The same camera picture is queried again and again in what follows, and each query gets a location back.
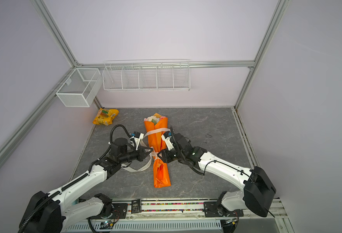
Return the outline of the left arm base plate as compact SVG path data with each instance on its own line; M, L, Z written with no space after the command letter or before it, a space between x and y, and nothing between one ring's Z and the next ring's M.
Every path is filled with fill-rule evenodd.
M125 219L127 215L127 203L113 203L111 207L104 210L96 216L89 217L90 219Z

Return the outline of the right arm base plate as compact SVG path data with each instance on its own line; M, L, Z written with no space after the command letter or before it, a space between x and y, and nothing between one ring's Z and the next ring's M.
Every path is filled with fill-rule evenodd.
M206 217L243 217L244 213L241 209L229 211L222 204L214 202L204 202L203 211Z

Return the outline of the orange wrapping paper sheet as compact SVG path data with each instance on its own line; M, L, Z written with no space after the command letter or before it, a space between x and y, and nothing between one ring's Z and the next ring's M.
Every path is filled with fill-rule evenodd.
M144 119L145 129L147 131L145 137L148 138L148 145L153 148L152 157L153 164L153 185L155 188L171 186L167 163L162 160L162 156L158 153L167 149L165 141L162 139L164 133L169 133L168 118L158 113Z

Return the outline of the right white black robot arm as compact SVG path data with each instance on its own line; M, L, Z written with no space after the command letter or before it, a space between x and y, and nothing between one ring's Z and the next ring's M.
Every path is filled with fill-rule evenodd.
M199 175L211 173L238 188L235 192L223 191L211 207L206 207L208 213L230 216L236 210L248 209L260 217L270 214L276 188L262 168L232 164L204 148L192 147L188 140L178 142L171 137L162 140L167 147L159 156L166 162L176 160Z

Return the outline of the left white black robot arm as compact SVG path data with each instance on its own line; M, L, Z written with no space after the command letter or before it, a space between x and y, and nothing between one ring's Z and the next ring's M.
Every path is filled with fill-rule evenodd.
M75 204L83 194L111 178L125 163L142 161L152 148L127 145L109 148L89 169L67 184L44 193L34 194L19 224L20 233L60 233L70 226L92 217L112 218L115 221L126 212L117 208L105 194L96 194L91 199Z

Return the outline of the cream fake rose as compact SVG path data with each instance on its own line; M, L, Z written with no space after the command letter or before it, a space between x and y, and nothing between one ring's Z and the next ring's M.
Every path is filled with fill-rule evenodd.
M152 122L153 124L157 124L159 122L160 118L157 116L150 116L147 118L147 121Z

